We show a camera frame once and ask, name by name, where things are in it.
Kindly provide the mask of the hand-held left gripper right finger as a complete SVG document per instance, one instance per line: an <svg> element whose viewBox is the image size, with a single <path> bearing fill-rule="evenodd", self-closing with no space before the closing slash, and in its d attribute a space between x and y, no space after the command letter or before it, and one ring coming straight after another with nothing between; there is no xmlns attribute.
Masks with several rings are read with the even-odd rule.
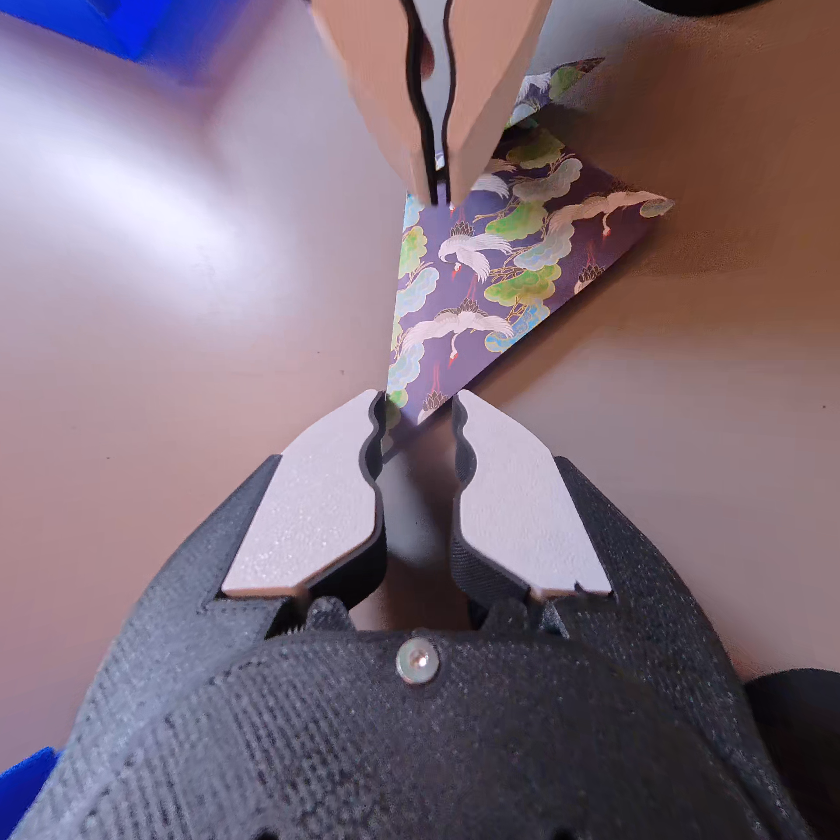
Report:
<svg viewBox="0 0 840 840"><path fill-rule="evenodd" d="M453 400L459 489L451 571L470 599L609 595L613 587L548 446L470 391Z"/></svg>

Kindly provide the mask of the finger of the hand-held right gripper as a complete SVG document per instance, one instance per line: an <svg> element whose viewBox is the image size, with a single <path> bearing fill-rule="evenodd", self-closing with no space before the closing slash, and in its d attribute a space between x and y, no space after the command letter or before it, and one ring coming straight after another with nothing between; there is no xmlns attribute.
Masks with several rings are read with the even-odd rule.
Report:
<svg viewBox="0 0 840 840"><path fill-rule="evenodd" d="M438 203L434 126L423 93L427 38L412 1L312 1L311 14L386 162Z"/></svg>
<svg viewBox="0 0 840 840"><path fill-rule="evenodd" d="M461 204L515 109L551 1L449 1L449 95L442 125L447 203Z"/></svg>

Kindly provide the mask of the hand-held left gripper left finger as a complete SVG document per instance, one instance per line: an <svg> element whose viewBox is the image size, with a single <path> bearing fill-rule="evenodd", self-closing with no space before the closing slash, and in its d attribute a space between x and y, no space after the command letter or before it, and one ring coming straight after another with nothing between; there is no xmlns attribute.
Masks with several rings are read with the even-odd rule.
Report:
<svg viewBox="0 0 840 840"><path fill-rule="evenodd" d="M357 605L383 582L385 394L367 390L301 432L275 473L222 583L231 598L334 596Z"/></svg>

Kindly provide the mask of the purple crane patterned paper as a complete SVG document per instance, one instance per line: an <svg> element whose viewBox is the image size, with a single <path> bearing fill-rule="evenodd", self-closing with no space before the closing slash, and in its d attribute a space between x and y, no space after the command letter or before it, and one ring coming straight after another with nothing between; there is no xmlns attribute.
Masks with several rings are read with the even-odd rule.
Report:
<svg viewBox="0 0 840 840"><path fill-rule="evenodd" d="M602 62L524 78L462 204L406 197L385 389L395 443L599 279L674 205L584 161L536 120Z"/></svg>

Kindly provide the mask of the blue plastic bin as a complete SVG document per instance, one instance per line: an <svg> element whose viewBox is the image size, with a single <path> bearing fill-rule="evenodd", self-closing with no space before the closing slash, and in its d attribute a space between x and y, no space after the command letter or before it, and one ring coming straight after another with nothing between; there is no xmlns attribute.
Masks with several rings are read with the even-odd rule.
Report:
<svg viewBox="0 0 840 840"><path fill-rule="evenodd" d="M9 833L34 803L60 752L43 748L1 774L2 833Z"/></svg>
<svg viewBox="0 0 840 840"><path fill-rule="evenodd" d="M2 1L15 19L188 86L233 72L282 2Z"/></svg>

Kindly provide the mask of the black textured pad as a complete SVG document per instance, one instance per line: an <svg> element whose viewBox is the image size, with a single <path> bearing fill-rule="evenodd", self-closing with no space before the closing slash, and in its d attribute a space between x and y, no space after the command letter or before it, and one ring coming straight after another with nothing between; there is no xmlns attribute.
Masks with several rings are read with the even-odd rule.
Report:
<svg viewBox="0 0 840 840"><path fill-rule="evenodd" d="M659 12L684 18L706 18L732 14L758 5L765 1L655 1L644 0L641 4Z"/></svg>

